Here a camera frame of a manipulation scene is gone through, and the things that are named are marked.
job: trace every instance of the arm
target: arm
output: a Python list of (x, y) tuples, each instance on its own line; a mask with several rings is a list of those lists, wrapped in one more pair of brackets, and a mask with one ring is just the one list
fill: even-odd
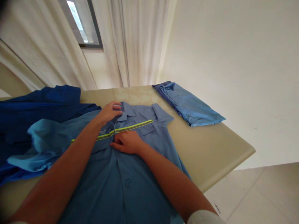
[(198, 210), (217, 212), (198, 187), (172, 162), (143, 142), (137, 132), (126, 131), (115, 136), (115, 149), (139, 155), (149, 166), (164, 194), (184, 222)]
[(121, 111), (111, 102), (82, 130), (64, 154), (43, 175), (8, 222), (57, 223), (66, 208), (89, 160), (103, 126)]

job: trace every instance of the folded shirt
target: folded shirt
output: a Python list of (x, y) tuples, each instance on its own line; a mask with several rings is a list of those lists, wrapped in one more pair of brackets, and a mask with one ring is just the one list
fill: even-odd
[(153, 85), (189, 126), (215, 124), (225, 120), (206, 103), (174, 82)]
[(42, 118), (61, 123), (101, 109), (95, 104), (81, 104), (80, 95), (80, 88), (64, 85), (0, 101), (0, 185), (44, 173), (32, 173), (7, 163), (8, 157), (23, 155), (30, 149), (27, 130), (32, 124)]

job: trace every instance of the table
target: table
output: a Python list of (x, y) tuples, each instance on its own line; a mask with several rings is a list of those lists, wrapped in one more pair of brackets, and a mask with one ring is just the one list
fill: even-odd
[[(96, 103), (104, 107), (111, 101), (148, 106), (157, 103), (173, 116), (174, 120), (168, 124), (169, 133), (193, 182), (202, 192), (207, 191), (255, 152), (249, 143), (223, 123), (189, 127), (152, 86), (81, 93), (81, 103)], [(0, 187), (0, 216), (7, 218), (13, 214), (39, 179), (40, 177), (19, 180)]]

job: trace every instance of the reflective stripe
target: reflective stripe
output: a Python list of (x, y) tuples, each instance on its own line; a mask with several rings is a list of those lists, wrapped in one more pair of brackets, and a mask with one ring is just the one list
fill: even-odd
[(135, 125), (132, 125), (132, 126), (129, 126), (129, 127), (125, 127), (125, 128), (117, 128), (115, 129), (115, 133), (120, 133), (120, 132), (124, 132), (124, 131), (129, 131), (129, 130), (133, 130), (135, 128), (140, 128), (144, 125), (147, 125), (149, 123), (152, 123), (154, 122), (153, 120), (148, 120), (148, 121), (145, 121), (145, 122), (142, 122), (142, 123), (138, 123), (138, 124), (135, 124)]
[(149, 123), (152, 123), (154, 122), (153, 120), (148, 120), (148, 121), (145, 121), (145, 122), (141, 122), (141, 123), (138, 123), (138, 124), (135, 124), (135, 125), (132, 125), (132, 126), (128, 126), (128, 127), (125, 127), (125, 128), (116, 128), (115, 130), (109, 132), (109, 134), (105, 134), (105, 135), (99, 135), (97, 137), (97, 141), (99, 140), (103, 140), (103, 139), (106, 139), (106, 138), (109, 138), (111, 136), (114, 135), (114, 133), (118, 134), (120, 132), (124, 132), (124, 131), (129, 131), (129, 130), (133, 130), (135, 128), (140, 128), (142, 126), (145, 126)]

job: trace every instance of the blue fabric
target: blue fabric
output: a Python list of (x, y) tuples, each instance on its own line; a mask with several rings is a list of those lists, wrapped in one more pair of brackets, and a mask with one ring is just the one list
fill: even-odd
[(80, 104), (80, 95), (80, 88), (65, 85), (45, 87), (26, 96), (0, 102), (0, 185), (44, 173), (20, 169), (6, 160), (30, 149), (31, 136), (27, 130), (38, 120), (46, 118), (64, 122), (100, 109), (95, 104)]
[[(122, 110), (122, 115), (107, 123), (100, 135), (152, 119), (154, 122), (135, 131), (188, 175), (167, 130), (173, 117), (158, 104), (131, 106), (123, 102)], [(9, 162), (27, 170), (50, 168), (97, 114), (93, 111), (61, 124), (38, 121), (28, 130), (33, 148), (26, 156), (10, 157)], [(113, 149), (109, 146), (113, 140), (114, 136), (96, 141), (59, 223), (183, 223), (146, 163), (138, 155)]]
[(161, 84), (157, 84), (157, 85), (152, 85), (157, 91), (158, 93), (160, 94), (160, 96), (167, 101), (167, 103), (170, 104), (170, 106), (173, 107), (173, 109), (178, 113), (179, 116), (183, 116), (182, 113), (176, 108), (176, 106), (172, 103), (172, 101), (170, 101), (164, 94), (164, 92), (162, 91), (162, 89), (160, 88), (160, 86), (166, 86), (168, 84), (170, 84), (171, 81), (166, 81), (164, 83), (161, 83)]
[(216, 124), (225, 120), (206, 103), (174, 82), (167, 81), (153, 87), (189, 126)]

